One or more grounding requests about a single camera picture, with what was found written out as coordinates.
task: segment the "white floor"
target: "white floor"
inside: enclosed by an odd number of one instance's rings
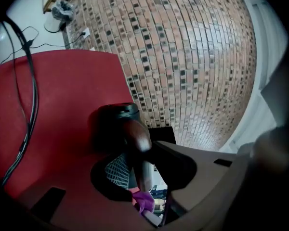
[[[20,27],[21,30],[27,26],[33,26],[39,31],[38,37],[34,40],[32,46],[39,46],[43,43],[49,43],[53,45],[64,45],[63,36],[61,32],[49,33],[44,29],[44,23],[48,13],[42,12],[43,0],[16,0],[7,11],[7,15]],[[21,48],[20,42],[16,37],[16,34],[12,31],[9,25],[7,28],[11,34],[14,48],[18,50]],[[33,39],[36,36],[36,31],[32,28],[28,28],[24,31],[24,35],[27,40]],[[62,50],[65,47],[52,47],[44,45],[42,47],[31,49],[31,53],[37,53],[41,51],[53,51]],[[9,38],[3,28],[0,25],[0,63],[12,53],[12,46]],[[21,50],[15,54],[16,57],[25,55]]]

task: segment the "white wall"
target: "white wall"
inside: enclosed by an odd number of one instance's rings
[[[257,63],[250,101],[236,130],[220,152],[237,153],[241,145],[254,142],[263,132],[276,127],[276,121],[261,90],[285,53],[288,36],[278,16],[266,0],[244,0],[253,23]]]
[[[61,32],[49,33],[44,29],[43,25],[49,13],[43,14],[42,6],[43,0],[15,0],[8,9],[7,15],[20,27],[21,30],[25,29],[27,26],[33,26],[39,31],[39,36],[34,40],[32,46],[38,46],[43,43],[64,45]],[[12,31],[10,26],[7,25],[7,28],[11,34],[15,50],[20,49],[20,42],[16,37],[16,34]],[[30,40],[35,37],[36,31],[32,28],[29,28],[24,31],[24,35],[27,40]],[[31,53],[61,49],[65,49],[65,47],[52,47],[45,45],[37,49],[31,49]],[[10,44],[9,38],[2,25],[0,25],[0,62],[8,57],[11,53],[12,46]],[[25,55],[23,50],[15,54],[16,57],[23,55]]]

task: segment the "floor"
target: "floor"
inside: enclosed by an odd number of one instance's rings
[[[73,0],[75,49],[119,56],[150,128],[172,126],[179,145],[218,150],[253,87],[256,43],[243,0]]]
[[[39,35],[34,40],[32,46],[39,46],[43,43],[62,46],[64,45],[62,33],[49,33],[44,29],[44,23],[48,14],[43,14],[42,0],[15,0],[15,2],[10,6],[9,10],[7,11],[7,15],[18,24],[21,30],[25,29],[27,26],[33,26],[39,31]],[[15,50],[20,49],[20,42],[16,37],[16,34],[9,26],[7,26],[7,28],[11,34]],[[32,28],[28,28],[24,31],[24,35],[27,40],[30,40],[37,35],[37,32]],[[44,45],[36,49],[31,49],[31,53],[63,49],[65,49],[65,47],[53,47]],[[11,43],[5,30],[0,25],[0,63],[11,53]],[[19,51],[15,54],[16,57],[24,55],[24,51]]]

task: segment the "electrical outlet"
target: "electrical outlet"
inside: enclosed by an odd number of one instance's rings
[[[90,31],[89,31],[88,27],[86,29],[84,29],[83,32],[85,33],[85,35],[83,36],[84,39],[90,35]]]

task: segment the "plastic bag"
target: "plastic bag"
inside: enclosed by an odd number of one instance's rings
[[[69,23],[74,16],[73,5],[67,1],[57,0],[52,7],[52,14],[55,19]]]

